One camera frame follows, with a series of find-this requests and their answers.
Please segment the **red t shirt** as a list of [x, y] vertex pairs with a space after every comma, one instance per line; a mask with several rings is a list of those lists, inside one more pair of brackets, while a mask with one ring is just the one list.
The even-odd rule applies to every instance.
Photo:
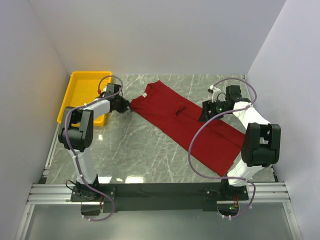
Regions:
[[213, 120], [191, 143], [204, 125], [199, 122], [202, 108], [179, 95], [161, 81], [147, 85], [133, 99], [130, 108], [158, 127], [207, 168], [224, 176], [241, 151], [245, 135], [222, 120]]

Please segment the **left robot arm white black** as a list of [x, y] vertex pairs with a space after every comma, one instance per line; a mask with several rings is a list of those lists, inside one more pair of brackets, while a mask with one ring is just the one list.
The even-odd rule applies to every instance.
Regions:
[[123, 97], [123, 84], [108, 83], [92, 102], [64, 109], [58, 141], [68, 150], [76, 169], [75, 195], [88, 201], [102, 195], [90, 153], [94, 120], [113, 111], [123, 114], [129, 108], [130, 102]]

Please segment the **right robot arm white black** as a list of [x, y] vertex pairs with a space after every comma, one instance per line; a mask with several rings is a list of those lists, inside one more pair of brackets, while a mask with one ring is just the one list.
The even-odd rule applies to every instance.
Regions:
[[219, 100], [221, 90], [215, 86], [208, 89], [212, 93], [211, 100], [202, 102], [200, 122], [223, 117], [228, 112], [237, 117], [245, 127], [244, 141], [241, 147], [241, 159], [235, 167], [227, 173], [228, 179], [223, 179], [222, 193], [237, 193], [246, 190], [246, 181], [257, 172], [270, 165], [276, 164], [280, 157], [281, 127], [264, 119], [252, 106], [249, 98], [242, 97], [238, 85], [226, 87], [225, 100]]

